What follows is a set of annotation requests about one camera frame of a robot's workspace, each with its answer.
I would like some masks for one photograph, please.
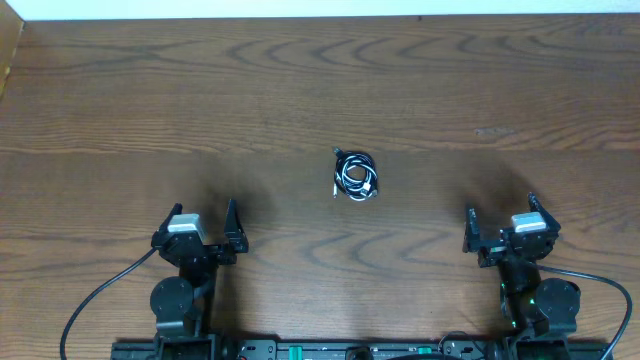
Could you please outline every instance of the wood grain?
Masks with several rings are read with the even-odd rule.
[[[57,358],[96,286],[174,202],[250,254],[212,323],[294,338],[498,334],[497,271],[463,209],[505,225],[535,191],[563,225],[544,261],[640,298],[640,18],[484,16],[32,23],[0,103],[0,358]],[[370,151],[380,196],[331,196],[332,146]],[[70,358],[154,334],[152,258],[97,297]],[[576,338],[624,300],[578,280]],[[616,358],[640,356],[634,316]]]

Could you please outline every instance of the cable bundle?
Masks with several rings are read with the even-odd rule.
[[[373,158],[367,153],[345,151],[333,148],[336,160],[334,173],[333,197],[338,196],[338,189],[355,201],[364,201],[378,195],[378,174],[373,163]],[[363,179],[354,179],[349,176],[349,170],[362,168],[365,171]]]

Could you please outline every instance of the green component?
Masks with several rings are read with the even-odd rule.
[[[289,346],[289,360],[303,360],[302,346]]]

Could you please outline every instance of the white wall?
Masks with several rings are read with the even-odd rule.
[[[8,0],[25,20],[640,12],[640,0]]]

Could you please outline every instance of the wooden tabletop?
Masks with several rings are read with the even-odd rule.
[[[51,22],[28,25],[0,103],[2,359],[54,359],[98,285],[175,202],[251,252],[218,274],[214,327],[283,339],[498,335],[497,270],[463,254],[464,206],[509,224],[536,192],[562,224],[545,265],[640,299],[640,16]],[[332,146],[380,194],[332,197]],[[155,256],[96,297],[70,359],[150,338]],[[625,311],[582,290],[574,338]],[[640,356],[634,316],[615,353]]]

